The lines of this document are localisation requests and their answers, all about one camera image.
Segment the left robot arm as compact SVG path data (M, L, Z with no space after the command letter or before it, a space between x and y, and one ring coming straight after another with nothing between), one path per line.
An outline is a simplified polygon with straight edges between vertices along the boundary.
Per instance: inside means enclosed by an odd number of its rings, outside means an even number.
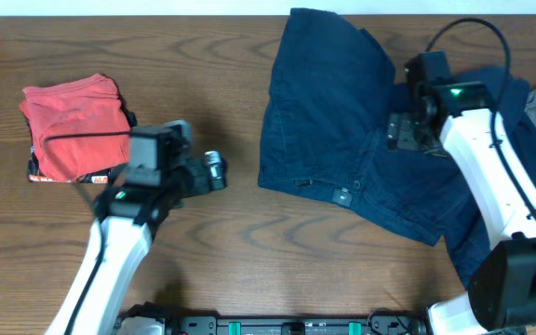
M157 169L159 183L144 181L146 171L129 164L126 182L108 185L96 199L85 257L47 334L110 334L129 283L168 213L184 198L226 187L225 162L217 151L179 159L169 171Z

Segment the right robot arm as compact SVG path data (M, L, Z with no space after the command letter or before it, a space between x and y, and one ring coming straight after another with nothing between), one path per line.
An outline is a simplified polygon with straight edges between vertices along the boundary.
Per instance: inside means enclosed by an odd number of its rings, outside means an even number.
M463 295L427 310L431 334L486 334L536 325L536 187L481 82L459 83L444 52L405 65L413 112L393 112L389 149L448 154L480 210L490 254Z

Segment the dark navy denim shorts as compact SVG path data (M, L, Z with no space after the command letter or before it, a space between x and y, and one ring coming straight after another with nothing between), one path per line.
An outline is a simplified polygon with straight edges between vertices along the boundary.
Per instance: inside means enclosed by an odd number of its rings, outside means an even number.
M386 122L410 107L381 45L327 11L294 8L272 70L260 187L353 211L397 235L459 246L473 223L447 158L389 151Z

